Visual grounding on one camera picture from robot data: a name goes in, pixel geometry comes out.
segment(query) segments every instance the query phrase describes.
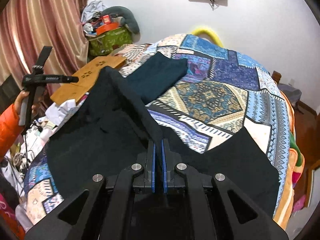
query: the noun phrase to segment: bed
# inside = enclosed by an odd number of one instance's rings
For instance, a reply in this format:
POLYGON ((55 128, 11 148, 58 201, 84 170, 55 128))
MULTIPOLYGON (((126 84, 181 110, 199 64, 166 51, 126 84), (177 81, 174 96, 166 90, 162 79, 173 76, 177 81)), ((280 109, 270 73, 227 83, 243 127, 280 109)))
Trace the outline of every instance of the bed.
MULTIPOLYGON (((188 59, 188 72, 146 106, 151 116, 159 125, 172 128, 200 154, 246 127, 279 172, 273 219, 285 229, 293 206, 293 187, 302 173, 304 158, 292 140, 293 109, 269 72, 244 54, 189 34, 173 35, 154 44, 124 46, 116 55, 126 57, 127 65, 119 72, 127 77, 157 52, 169 58, 188 59)), ((61 125, 77 109, 72 109, 61 125)), ((28 196, 27 215, 33 224, 63 201, 45 151, 30 165, 24 190, 28 196)))

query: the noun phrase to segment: black garment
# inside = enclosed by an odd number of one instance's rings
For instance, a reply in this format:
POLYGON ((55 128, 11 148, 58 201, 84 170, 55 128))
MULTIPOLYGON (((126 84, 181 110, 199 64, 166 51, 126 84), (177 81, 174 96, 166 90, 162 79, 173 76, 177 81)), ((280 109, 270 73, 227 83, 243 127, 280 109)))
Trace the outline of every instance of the black garment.
POLYGON ((255 201, 270 217, 276 206, 279 173, 252 139, 245 127, 219 146, 198 154, 185 145, 168 127, 161 127, 170 150, 180 153, 182 161, 200 173, 226 175, 255 201))
POLYGON ((7 201, 8 205, 15 210, 17 205, 19 205, 19 196, 12 187, 12 185, 7 181, 7 179, 0 172, 0 193, 7 201))
POLYGON ((78 112, 46 144, 48 165, 66 198, 94 174, 117 175, 161 140, 161 130, 118 71, 105 67, 78 112))
POLYGON ((146 105, 156 100, 185 76, 187 70, 186 58, 170 59, 161 52, 157 52, 126 80, 146 105))
POLYGON ((137 154, 147 149, 148 139, 159 147, 161 139, 168 138, 170 149, 181 154, 183 162, 204 174, 225 174, 272 216, 279 174, 245 128, 199 154, 172 129, 156 123, 126 80, 116 70, 102 69, 84 104, 46 145, 49 169, 64 198, 94 174, 116 175, 133 164, 137 154))

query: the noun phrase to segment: red box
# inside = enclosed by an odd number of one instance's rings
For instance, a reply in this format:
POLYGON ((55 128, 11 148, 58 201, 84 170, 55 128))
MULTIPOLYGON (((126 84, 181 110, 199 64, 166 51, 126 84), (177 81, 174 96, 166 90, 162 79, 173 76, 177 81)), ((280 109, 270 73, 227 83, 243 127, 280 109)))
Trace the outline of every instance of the red box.
POLYGON ((110 24, 111 23, 110 16, 109 15, 102 16, 102 21, 104 24, 110 24))

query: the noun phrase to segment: green storage bag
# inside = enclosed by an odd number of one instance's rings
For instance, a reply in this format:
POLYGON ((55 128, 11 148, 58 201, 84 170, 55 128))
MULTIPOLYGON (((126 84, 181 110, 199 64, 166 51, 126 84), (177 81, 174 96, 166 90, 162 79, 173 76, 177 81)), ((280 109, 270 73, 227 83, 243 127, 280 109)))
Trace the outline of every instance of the green storage bag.
POLYGON ((102 56, 110 54, 114 49, 124 44, 131 44, 131 34, 126 27, 119 27, 102 33, 89 40, 89 53, 91 56, 102 56))

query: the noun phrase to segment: pink curtain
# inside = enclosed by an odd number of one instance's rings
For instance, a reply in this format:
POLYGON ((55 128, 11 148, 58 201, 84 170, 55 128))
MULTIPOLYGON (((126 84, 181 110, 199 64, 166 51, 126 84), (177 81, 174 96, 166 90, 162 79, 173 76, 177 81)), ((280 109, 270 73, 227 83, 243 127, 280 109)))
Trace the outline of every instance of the pink curtain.
MULTIPOLYGON (((10 0, 0 15, 0 84, 17 84, 32 71, 44 45, 53 46, 47 74, 71 75, 87 62, 88 41, 80 23, 87 0, 10 0)), ((53 93, 59 85, 49 86, 53 93)))

